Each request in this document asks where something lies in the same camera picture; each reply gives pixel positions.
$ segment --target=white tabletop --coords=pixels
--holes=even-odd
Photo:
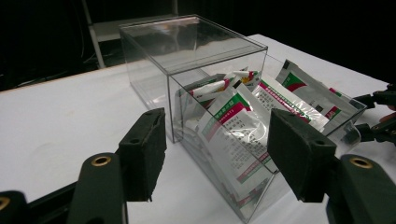
[[[387,86],[265,36],[251,38],[267,45],[274,58],[297,63],[349,96]],[[31,202],[77,181],[81,164],[94,154],[114,152],[145,111],[125,65],[0,92],[0,191],[22,191]],[[389,112],[378,105],[358,123],[375,125]],[[128,203],[130,223],[242,223],[182,146],[170,141],[167,145],[153,203]],[[396,182],[395,150],[388,142],[369,142],[360,143],[352,153],[378,162]],[[283,181],[281,175],[277,181]],[[300,203],[289,191],[271,207],[259,206],[250,223],[328,223],[326,200]]]

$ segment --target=transparent acrylic box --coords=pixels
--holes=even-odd
[[[228,140],[208,147],[191,125],[192,120],[209,113],[189,95],[191,83],[246,67],[275,77],[283,63],[267,56],[266,46],[197,15],[125,24],[120,36],[132,87],[148,109],[165,108],[169,138],[186,148],[244,222],[248,223],[259,203],[268,207],[283,196],[288,190],[286,182],[273,183],[278,185],[276,190],[266,193],[276,172],[269,171],[225,127],[215,121],[218,133]],[[187,112],[187,105],[192,113]],[[360,139],[352,118],[330,134],[345,150]],[[225,148],[243,155],[250,173],[236,172],[234,158],[221,151]],[[242,182],[242,175],[254,178]]]

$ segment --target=white packet with red stripe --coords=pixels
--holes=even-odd
[[[248,96],[238,90],[243,88]],[[258,104],[257,99],[244,85],[227,88],[201,117],[197,130],[237,201],[277,172],[266,147],[269,113],[260,107],[256,111],[252,103]]]
[[[309,76],[297,64],[289,60],[283,64],[276,81],[330,120],[325,127],[324,134],[336,129],[357,112],[353,105],[337,97],[323,83]]]
[[[285,89],[271,77],[262,77],[252,94],[268,112],[271,112],[273,108],[287,110],[320,132],[323,131],[323,127],[329,122],[315,108]]]

